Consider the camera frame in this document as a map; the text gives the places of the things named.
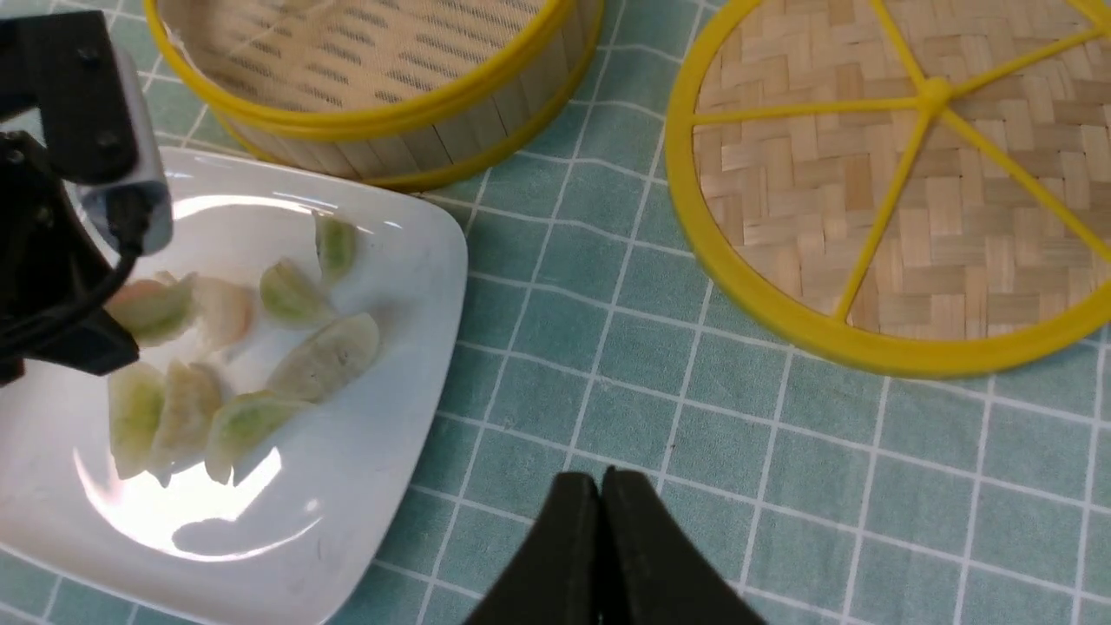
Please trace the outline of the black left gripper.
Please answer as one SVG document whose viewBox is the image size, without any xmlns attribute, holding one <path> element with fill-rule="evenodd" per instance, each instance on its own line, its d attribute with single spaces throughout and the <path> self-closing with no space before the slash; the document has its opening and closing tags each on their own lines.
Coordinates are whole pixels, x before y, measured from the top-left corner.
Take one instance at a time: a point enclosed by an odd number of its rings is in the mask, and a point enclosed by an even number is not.
<svg viewBox="0 0 1111 625">
<path fill-rule="evenodd" d="M 3 384 L 28 361 L 104 377 L 139 357 L 106 305 L 141 254 L 141 201 L 108 204 L 122 245 L 110 262 L 81 225 L 67 183 L 118 181 L 136 138 L 106 16 L 80 10 L 3 20 L 3 121 L 36 111 L 41 137 L 3 132 Z"/>
</svg>

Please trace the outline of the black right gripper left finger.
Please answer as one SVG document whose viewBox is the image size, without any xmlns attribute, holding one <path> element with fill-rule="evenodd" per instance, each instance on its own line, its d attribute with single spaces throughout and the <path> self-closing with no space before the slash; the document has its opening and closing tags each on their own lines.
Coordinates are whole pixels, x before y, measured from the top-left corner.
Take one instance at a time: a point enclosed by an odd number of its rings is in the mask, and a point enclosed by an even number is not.
<svg viewBox="0 0 1111 625">
<path fill-rule="evenodd" d="M 595 624 L 600 505 L 590 475 L 556 475 L 523 545 L 466 622 Z"/>
</svg>

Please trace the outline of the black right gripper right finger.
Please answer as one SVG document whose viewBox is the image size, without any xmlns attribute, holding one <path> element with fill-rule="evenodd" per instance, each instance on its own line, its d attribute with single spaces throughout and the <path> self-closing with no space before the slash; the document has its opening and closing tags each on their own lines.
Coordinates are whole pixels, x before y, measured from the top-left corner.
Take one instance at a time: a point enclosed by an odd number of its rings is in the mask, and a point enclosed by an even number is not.
<svg viewBox="0 0 1111 625">
<path fill-rule="evenodd" d="M 642 472 L 607 468 L 603 624 L 762 624 L 687 538 Z"/>
</svg>

